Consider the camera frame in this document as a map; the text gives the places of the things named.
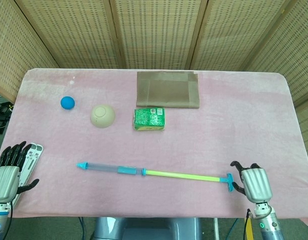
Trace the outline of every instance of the cardboard sheet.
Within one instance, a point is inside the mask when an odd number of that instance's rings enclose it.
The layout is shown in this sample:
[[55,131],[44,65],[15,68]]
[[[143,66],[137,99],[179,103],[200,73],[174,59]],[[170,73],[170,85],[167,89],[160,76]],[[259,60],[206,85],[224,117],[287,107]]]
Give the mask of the cardboard sheet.
[[[308,158],[289,89],[277,73],[196,71],[199,109],[167,108],[164,131],[135,131],[137,70],[33,69],[23,80],[2,149],[23,140],[44,146],[16,217],[122,216],[243,218],[254,208],[225,183],[82,170],[89,161],[225,177],[234,160],[256,162],[271,183],[279,218],[308,224]],[[64,110],[60,100],[76,106]],[[109,104],[109,128],[90,123]]]
[[190,71],[139,71],[137,106],[199,108],[197,74]]

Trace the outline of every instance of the green sponge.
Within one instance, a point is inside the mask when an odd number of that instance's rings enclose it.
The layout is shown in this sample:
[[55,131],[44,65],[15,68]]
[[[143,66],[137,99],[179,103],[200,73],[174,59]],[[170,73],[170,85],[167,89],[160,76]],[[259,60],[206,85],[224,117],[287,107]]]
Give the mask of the green sponge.
[[138,108],[134,114],[134,128],[137,131],[163,130],[165,127],[165,109],[161,107]]

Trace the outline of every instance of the beige bowl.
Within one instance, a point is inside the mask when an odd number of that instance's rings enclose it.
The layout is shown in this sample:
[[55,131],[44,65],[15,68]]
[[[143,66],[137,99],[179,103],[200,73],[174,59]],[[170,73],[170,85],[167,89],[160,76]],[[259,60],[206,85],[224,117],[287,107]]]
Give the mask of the beige bowl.
[[115,112],[111,106],[102,104],[94,106],[90,115],[90,121],[96,127],[104,129],[114,122],[115,116]]

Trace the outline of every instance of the robotic hand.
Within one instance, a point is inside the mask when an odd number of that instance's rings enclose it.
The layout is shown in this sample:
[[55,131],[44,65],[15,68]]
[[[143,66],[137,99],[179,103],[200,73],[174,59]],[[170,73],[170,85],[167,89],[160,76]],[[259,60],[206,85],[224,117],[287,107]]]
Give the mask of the robotic hand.
[[250,202],[256,204],[254,219],[258,220],[263,239],[284,240],[275,210],[268,204],[272,198],[272,191],[266,171],[257,164],[245,168],[239,162],[233,161],[230,165],[237,168],[244,185],[242,188],[233,182],[233,187],[244,194]]
[[13,210],[13,200],[17,194],[32,189],[39,182],[35,179],[31,184],[19,186],[19,179],[23,169],[27,152],[31,144],[26,142],[6,148],[0,157],[0,240],[5,239],[4,229],[9,215],[9,210]]

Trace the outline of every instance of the floor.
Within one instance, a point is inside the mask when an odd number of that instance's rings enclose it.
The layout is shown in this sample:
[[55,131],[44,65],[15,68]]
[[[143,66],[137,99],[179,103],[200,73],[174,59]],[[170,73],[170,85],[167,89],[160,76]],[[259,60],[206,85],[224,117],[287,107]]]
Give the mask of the floor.
[[[2,97],[0,103],[6,102]],[[0,135],[0,147],[3,135]],[[219,219],[220,239],[225,240],[227,233],[234,223],[233,218]],[[87,240],[94,231],[96,219],[86,217]],[[308,240],[308,227],[298,219],[282,219],[280,221],[285,240]],[[202,218],[203,240],[214,239],[213,219]],[[260,232],[256,221],[252,222],[254,229],[254,239],[261,240]],[[244,221],[239,219],[230,239],[242,239]],[[81,239],[82,229],[77,217],[34,217],[34,218],[15,218],[13,219],[7,240],[74,240]]]

